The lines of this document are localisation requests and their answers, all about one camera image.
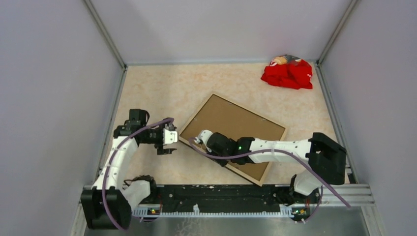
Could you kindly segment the wooden picture frame with glass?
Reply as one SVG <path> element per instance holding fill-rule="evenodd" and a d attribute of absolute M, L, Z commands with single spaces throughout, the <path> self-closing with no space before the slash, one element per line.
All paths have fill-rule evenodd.
<path fill-rule="evenodd" d="M 219 93 L 211 93 L 199 105 L 179 131 L 179 140 L 189 145 L 188 139 L 202 130 L 219 132 L 228 138 L 255 137 L 263 140 L 285 139 L 288 127 L 259 112 L 252 111 Z"/>

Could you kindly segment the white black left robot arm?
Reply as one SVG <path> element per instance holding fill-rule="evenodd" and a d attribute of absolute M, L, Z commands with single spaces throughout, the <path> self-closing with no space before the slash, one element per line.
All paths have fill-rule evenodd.
<path fill-rule="evenodd" d="M 129 228 L 132 211 L 143 200 L 152 203 L 158 191 L 150 176 L 123 187 L 131 159 L 140 145 L 153 145 L 158 155 L 171 154 L 169 145 L 178 141 L 174 118 L 149 124 L 146 110 L 131 109 L 128 119 L 115 128 L 109 156 L 92 187 L 84 189 L 80 201 L 87 227 L 92 230 Z"/>

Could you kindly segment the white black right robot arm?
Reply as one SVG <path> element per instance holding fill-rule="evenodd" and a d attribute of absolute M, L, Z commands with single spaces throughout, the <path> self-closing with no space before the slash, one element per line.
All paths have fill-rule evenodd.
<path fill-rule="evenodd" d="M 203 130 L 196 142 L 206 147 L 206 156 L 238 165 L 288 162 L 302 165 L 288 189 L 289 198 L 301 203 L 313 190 L 345 183 L 347 151 L 339 143 L 319 132 L 299 141 L 269 141 L 255 137 L 237 140 L 218 132 Z"/>

